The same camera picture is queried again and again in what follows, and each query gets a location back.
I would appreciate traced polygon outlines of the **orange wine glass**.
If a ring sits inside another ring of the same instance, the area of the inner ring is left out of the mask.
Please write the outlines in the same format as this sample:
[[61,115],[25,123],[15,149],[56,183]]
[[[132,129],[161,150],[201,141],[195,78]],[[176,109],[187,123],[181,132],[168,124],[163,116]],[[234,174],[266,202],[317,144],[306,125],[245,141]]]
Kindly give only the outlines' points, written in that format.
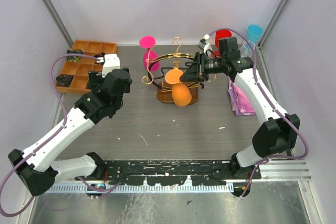
[[165,75],[166,83],[172,86],[172,98],[173,102],[177,106],[187,106],[192,99],[192,95],[189,88],[180,82],[180,76],[183,71],[180,69],[172,69]]

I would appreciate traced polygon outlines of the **red wine glass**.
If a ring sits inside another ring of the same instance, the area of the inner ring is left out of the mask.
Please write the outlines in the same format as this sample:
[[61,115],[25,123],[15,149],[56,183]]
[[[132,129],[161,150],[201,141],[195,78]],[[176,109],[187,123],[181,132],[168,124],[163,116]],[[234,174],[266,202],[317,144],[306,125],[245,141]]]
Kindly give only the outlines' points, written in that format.
[[215,55],[219,55],[219,40],[220,39],[223,39],[223,38],[228,38],[228,37],[231,37],[232,36],[232,33],[227,30],[227,29],[222,29],[222,30],[219,30],[215,33],[215,46],[216,46],[216,51],[215,51]]

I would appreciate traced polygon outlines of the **pink wine glass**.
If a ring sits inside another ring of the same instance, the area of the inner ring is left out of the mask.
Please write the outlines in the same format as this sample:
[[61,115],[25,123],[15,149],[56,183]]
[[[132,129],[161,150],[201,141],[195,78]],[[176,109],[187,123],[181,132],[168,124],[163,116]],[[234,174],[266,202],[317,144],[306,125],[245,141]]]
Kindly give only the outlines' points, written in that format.
[[146,49],[146,52],[143,55],[143,65],[144,68],[147,69],[148,64],[151,64],[152,62],[148,62],[148,59],[154,60],[157,58],[157,53],[152,49],[152,47],[156,44],[156,40],[152,36],[144,36],[140,39],[139,45],[142,48]]

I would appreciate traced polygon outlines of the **clear wine glass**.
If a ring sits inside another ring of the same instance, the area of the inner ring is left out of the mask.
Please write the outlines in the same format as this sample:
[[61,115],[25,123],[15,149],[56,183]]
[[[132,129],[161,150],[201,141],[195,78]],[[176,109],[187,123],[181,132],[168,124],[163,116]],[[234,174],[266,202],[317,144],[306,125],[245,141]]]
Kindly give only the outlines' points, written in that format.
[[253,41],[244,42],[240,47],[240,55],[242,58],[249,57],[253,59],[253,51],[255,50],[255,43]]

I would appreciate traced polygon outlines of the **blue wine glass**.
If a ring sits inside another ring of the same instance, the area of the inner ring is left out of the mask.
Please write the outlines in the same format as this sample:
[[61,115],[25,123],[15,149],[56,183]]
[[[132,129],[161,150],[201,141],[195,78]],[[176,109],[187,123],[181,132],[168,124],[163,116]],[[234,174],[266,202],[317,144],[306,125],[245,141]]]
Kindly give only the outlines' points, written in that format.
[[249,25],[246,30],[246,39],[256,44],[259,42],[263,32],[263,28],[259,25]]

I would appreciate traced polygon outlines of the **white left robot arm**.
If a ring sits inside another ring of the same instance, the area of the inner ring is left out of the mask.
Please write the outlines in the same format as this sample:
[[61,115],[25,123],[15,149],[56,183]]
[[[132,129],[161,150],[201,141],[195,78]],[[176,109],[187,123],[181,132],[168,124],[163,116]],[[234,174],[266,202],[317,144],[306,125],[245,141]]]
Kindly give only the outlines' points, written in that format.
[[44,137],[23,151],[14,149],[8,155],[16,174],[32,196],[48,191],[56,182],[80,176],[99,180],[107,165],[95,152],[79,158],[56,161],[56,157],[77,137],[98,124],[112,118],[123,106],[123,95],[130,92],[132,79],[129,68],[114,69],[102,84],[95,87],[71,108],[65,118]]

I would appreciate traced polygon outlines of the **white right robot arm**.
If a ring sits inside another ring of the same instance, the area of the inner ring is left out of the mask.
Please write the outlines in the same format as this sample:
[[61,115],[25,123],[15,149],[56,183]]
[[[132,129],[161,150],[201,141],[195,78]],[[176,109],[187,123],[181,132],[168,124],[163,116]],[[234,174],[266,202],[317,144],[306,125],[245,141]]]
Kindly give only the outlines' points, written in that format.
[[236,37],[218,41],[219,56],[211,58],[209,35],[198,43],[200,52],[182,74],[183,82],[204,82],[210,74],[223,73],[236,84],[251,103],[260,123],[250,146],[232,155],[229,171],[241,179],[249,168],[263,159],[284,153],[294,148],[300,120],[296,114],[288,114],[270,94],[250,57],[242,57]]

